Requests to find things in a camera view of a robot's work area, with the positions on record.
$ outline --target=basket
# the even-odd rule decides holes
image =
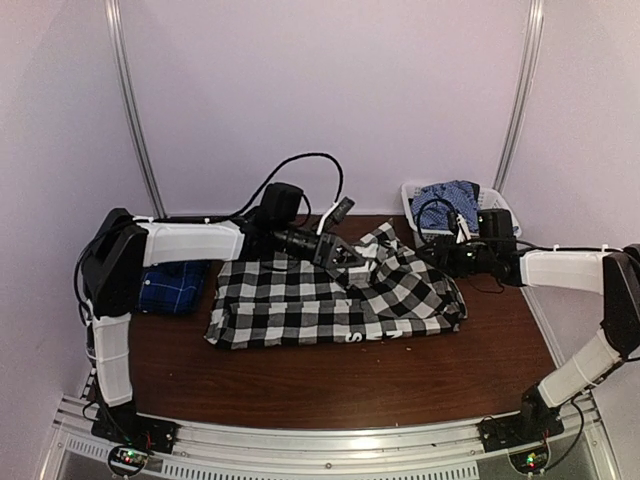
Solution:
[[[413,239],[415,240],[416,248],[420,248],[424,245],[424,242],[420,238],[418,234],[418,227],[413,220],[413,214],[411,213],[411,199],[416,195],[420,195],[422,189],[427,185],[433,185],[438,182],[421,182],[421,183],[405,183],[402,185],[401,196],[402,196],[402,206],[404,207],[404,214],[407,217],[407,222],[409,222],[409,226],[413,231]],[[516,218],[513,210],[509,207],[505,199],[500,195],[499,192],[492,188],[480,187],[480,193],[478,195],[478,209],[486,210],[488,208],[504,208],[511,212],[511,220],[513,222],[515,236],[520,237],[522,235],[522,228],[520,227],[520,223]],[[438,235],[453,235],[449,230],[428,230],[422,229],[422,236],[424,239],[429,242],[433,240]]]

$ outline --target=wooden table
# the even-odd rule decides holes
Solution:
[[[348,217],[355,241],[388,216]],[[403,242],[413,245],[402,217]],[[469,319],[455,334],[358,344],[222,351],[204,340],[219,265],[200,310],[136,315],[131,372],[140,412],[180,420],[270,428],[418,425],[516,410],[524,390],[554,368],[520,291],[459,285]],[[495,289],[490,277],[474,277]]]

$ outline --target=plaid shirt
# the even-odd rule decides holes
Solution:
[[[194,312],[211,262],[169,262],[147,268],[137,310],[184,315]]]
[[[403,246],[390,223],[358,245],[369,259],[364,272],[329,272],[281,254],[270,265],[226,263],[205,338],[237,349],[458,330],[467,310],[457,286]]]

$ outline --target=aluminum frame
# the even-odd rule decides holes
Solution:
[[[59,480],[65,452],[106,458],[113,444],[91,436],[89,419],[97,409],[88,408],[89,419],[84,418],[82,408],[87,403],[63,397],[38,477],[41,480]],[[582,396],[578,405],[585,415],[585,440],[599,479],[619,480],[611,445],[591,395]],[[578,431],[579,416],[570,405],[561,413],[566,431],[556,438],[572,437]],[[156,453],[146,471],[159,478],[197,478],[198,472],[205,478],[207,472],[213,472],[217,478],[234,476],[237,480],[402,480],[456,468],[474,471],[478,461],[505,455],[504,450],[484,453],[476,427],[480,420],[360,430],[255,429],[174,420],[179,429],[173,454]],[[185,471],[188,477],[181,476]]]
[[[505,137],[500,163],[493,182],[493,189],[501,192],[504,190],[507,176],[513,157],[515,154],[518,138],[522,130],[525,107],[538,63],[538,53],[542,40],[542,30],[544,26],[544,0],[531,0],[529,7],[529,19],[524,39],[524,51],[522,53],[522,63],[520,65],[520,75],[516,87],[516,97],[509,120],[509,127]]]
[[[153,214],[156,218],[165,218],[167,212],[160,197],[160,190],[153,174],[153,167],[149,159],[147,143],[144,139],[142,131],[142,123],[138,106],[133,92],[133,82],[131,80],[131,72],[129,70],[129,61],[127,60],[127,50],[124,41],[124,31],[122,28],[122,19],[120,17],[120,0],[105,0],[105,9],[107,12],[107,23],[109,26],[109,34],[111,36],[111,44],[116,61],[116,69],[118,71],[118,83],[122,93],[122,101],[124,103],[127,124],[133,140],[133,146],[136,158],[142,172],[149,201],[153,208]]]

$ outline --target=white backdrop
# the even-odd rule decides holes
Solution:
[[[111,208],[151,208],[101,2],[3,2],[0,45],[0,478],[32,479],[90,368],[78,254]]]
[[[412,179],[491,185],[525,0],[123,2],[151,162],[171,213],[235,210],[282,159],[336,155],[354,211],[400,211]],[[323,161],[287,167],[315,210]]]
[[[505,196],[527,240],[640,242],[640,4],[547,2],[535,83]],[[597,330],[602,299],[536,291],[569,358]],[[623,478],[638,477],[640,366],[595,390]]]

